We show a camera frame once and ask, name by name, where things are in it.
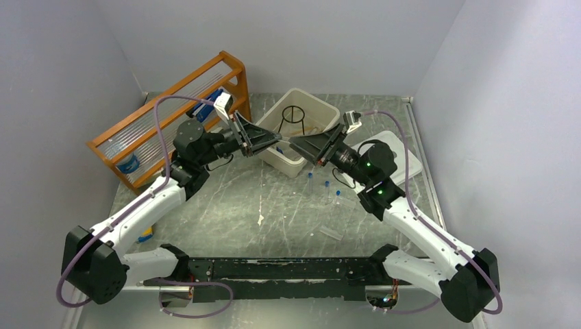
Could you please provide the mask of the beige plastic bin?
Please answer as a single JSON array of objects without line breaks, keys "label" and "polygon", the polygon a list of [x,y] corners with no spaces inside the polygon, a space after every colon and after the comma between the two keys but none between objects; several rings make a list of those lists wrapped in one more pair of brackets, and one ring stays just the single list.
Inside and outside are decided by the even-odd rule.
[{"label": "beige plastic bin", "polygon": [[[277,132],[278,125],[281,121],[282,110],[289,105],[300,106],[305,110],[306,118],[304,120],[307,130],[312,130],[311,134],[323,132],[335,126],[340,112],[335,106],[332,106],[319,98],[307,93],[299,88],[292,88],[285,93],[277,102],[275,102],[266,113],[258,119],[256,125],[273,132]],[[283,140],[291,138],[291,132],[300,130],[300,124],[285,123],[282,127],[281,135]],[[295,178],[307,164],[307,160],[301,157],[296,151],[289,149],[280,149],[276,144],[260,152],[258,157],[290,178]]]}]

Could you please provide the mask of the tan rubber tubing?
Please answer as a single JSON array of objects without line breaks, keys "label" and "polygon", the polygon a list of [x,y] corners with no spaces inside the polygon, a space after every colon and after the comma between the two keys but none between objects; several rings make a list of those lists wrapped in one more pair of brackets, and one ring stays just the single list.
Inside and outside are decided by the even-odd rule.
[{"label": "tan rubber tubing", "polygon": [[297,131],[291,132],[289,134],[289,136],[290,137],[294,137],[294,136],[307,136],[307,135],[309,135],[311,133],[312,133],[312,130],[307,130],[307,129],[305,129],[305,130],[297,130]]}]

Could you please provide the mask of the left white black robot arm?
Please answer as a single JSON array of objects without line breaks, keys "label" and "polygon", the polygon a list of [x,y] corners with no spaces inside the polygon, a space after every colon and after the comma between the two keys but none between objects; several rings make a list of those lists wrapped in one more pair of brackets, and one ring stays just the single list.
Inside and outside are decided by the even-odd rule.
[{"label": "left white black robot arm", "polygon": [[201,189],[211,162],[231,158],[236,151],[251,157],[282,139],[281,134],[254,125],[238,112],[227,123],[228,129],[219,133],[205,131],[196,119],[180,123],[171,161],[146,191],[93,228],[77,226],[67,234],[56,291],[61,305],[74,307],[62,296],[65,282],[96,304],[105,304],[123,287],[142,281],[194,282],[189,257],[179,248],[164,244],[139,254],[130,254],[128,249],[147,228]]}]

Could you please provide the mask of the white bin lid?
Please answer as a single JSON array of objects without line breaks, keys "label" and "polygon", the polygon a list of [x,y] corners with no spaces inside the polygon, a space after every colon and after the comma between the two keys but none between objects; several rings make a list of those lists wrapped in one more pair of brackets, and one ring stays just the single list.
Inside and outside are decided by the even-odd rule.
[{"label": "white bin lid", "polygon": [[[396,185],[398,186],[404,185],[406,181],[405,176],[406,169],[408,169],[409,178],[413,178],[423,171],[423,165],[421,161],[410,150],[408,150],[408,165],[406,165],[404,156],[404,144],[394,133],[388,130],[384,130],[376,135],[373,135],[372,137],[365,139],[364,141],[371,140],[382,141],[390,147],[394,155],[395,164],[397,165],[396,171],[391,174],[391,179]],[[351,147],[357,150],[364,141],[352,144]]]}]

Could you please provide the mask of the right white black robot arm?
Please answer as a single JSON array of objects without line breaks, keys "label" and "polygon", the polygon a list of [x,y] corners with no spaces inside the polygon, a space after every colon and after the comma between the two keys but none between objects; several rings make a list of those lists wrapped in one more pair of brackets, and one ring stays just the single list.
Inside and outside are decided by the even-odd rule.
[{"label": "right white black robot arm", "polygon": [[356,148],[345,143],[343,125],[309,136],[294,136],[290,147],[314,165],[333,164],[355,182],[362,207],[409,238],[428,260],[401,250],[370,265],[371,278],[385,284],[403,280],[437,296],[456,319],[469,323],[499,296],[496,255],[461,242],[425,216],[391,179],[400,168],[390,146],[369,139]]}]

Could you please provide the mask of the black wire tripod stand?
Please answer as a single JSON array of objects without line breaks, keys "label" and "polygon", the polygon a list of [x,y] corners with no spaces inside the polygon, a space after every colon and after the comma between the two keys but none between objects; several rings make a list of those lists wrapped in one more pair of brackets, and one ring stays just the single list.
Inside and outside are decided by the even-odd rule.
[{"label": "black wire tripod stand", "polygon": [[282,131],[282,127],[285,123],[294,125],[300,124],[301,130],[305,130],[305,123],[304,120],[306,118],[305,110],[296,105],[289,105],[286,106],[281,112],[281,121],[278,125],[277,132],[280,134]]}]

